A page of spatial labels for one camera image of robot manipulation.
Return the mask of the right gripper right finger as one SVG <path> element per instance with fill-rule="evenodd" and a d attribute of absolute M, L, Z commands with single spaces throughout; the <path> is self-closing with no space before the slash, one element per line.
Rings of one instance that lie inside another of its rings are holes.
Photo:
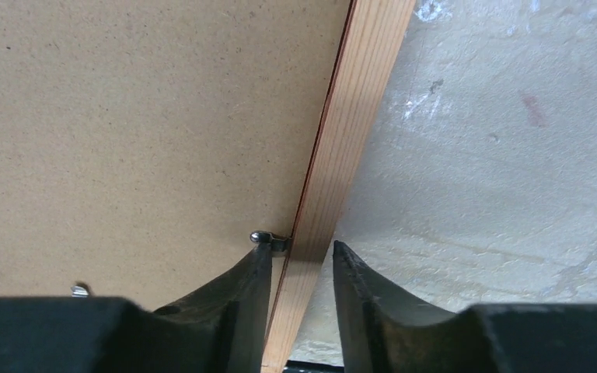
<path fill-rule="evenodd" d="M 597 303 L 439 308 L 333 244 L 347 372 L 597 372 Z"/>

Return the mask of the orange wooden picture frame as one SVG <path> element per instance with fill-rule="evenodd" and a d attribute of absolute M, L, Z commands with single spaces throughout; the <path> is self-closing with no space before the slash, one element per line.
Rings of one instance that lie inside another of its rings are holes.
<path fill-rule="evenodd" d="M 414 11 L 413 1 L 353 1 L 267 328 L 262 372 L 289 359 Z"/>

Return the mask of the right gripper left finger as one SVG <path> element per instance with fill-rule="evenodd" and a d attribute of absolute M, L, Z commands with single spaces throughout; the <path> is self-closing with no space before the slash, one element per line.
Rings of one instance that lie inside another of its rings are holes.
<path fill-rule="evenodd" d="M 153 312 L 119 297 L 0 298 L 0 372 L 258 372 L 269 245 Z"/>

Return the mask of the brown fibreboard backing board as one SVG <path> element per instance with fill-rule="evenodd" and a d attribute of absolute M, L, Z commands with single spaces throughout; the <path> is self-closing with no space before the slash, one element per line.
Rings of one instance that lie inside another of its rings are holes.
<path fill-rule="evenodd" d="M 149 309 L 292 231 L 346 1 L 0 1 L 0 296 Z"/>

